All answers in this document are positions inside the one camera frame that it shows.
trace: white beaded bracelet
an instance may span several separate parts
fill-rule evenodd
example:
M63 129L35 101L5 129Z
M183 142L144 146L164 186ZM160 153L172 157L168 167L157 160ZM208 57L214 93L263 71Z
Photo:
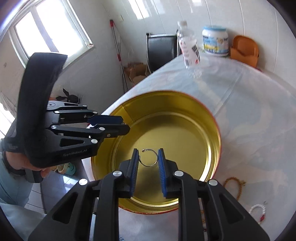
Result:
M265 219L266 208L265 208L265 206L263 204L256 204L256 205L254 205L253 207L250 208L249 214L251 214L253 209L256 208L256 207L259 207L259 208L262 209L262 216L260 217L260 220L258 222L258 224L261 224Z

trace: floor tile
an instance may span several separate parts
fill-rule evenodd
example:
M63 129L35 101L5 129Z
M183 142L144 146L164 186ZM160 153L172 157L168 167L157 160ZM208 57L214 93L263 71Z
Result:
M81 160L72 163L76 166L76 172L73 176L51 172L41 183L41 194L46 213L48 213L80 179L87 179Z
M32 211L35 211L35 212L38 212L38 213L44 213L43 208L35 207L35 206L31 205L31 204L26 204L25 208L29 209L29 210L32 210Z
M41 194L35 191L31 191L29 195L29 201L28 204L31 204L36 207L43 208Z
M41 193L40 183L34 183L33 187L32 187L32 190L35 191L35 192Z

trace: black strap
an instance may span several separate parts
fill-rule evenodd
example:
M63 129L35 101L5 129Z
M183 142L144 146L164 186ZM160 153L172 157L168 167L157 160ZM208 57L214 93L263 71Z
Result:
M3 163L9 173L13 173L13 174L20 175L20 176L26 175L25 170L23 170L23 169L16 170L9 164L9 162L7 161L7 157L6 157L6 151L4 149L3 149L2 154L3 154Z

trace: window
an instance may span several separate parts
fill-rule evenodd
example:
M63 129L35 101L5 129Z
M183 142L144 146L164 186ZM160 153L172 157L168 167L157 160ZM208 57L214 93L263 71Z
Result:
M15 118L0 103L0 139L4 138Z
M31 1L9 33L24 66L35 52L66 54L68 65L93 47L68 0Z

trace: bottle label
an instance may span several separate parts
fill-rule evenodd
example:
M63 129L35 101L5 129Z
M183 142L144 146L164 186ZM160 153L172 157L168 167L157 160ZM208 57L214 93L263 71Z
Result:
M179 41L186 66L193 66L200 62L198 45L196 39L182 38Z
M209 53L228 53L228 38L202 36L205 51Z

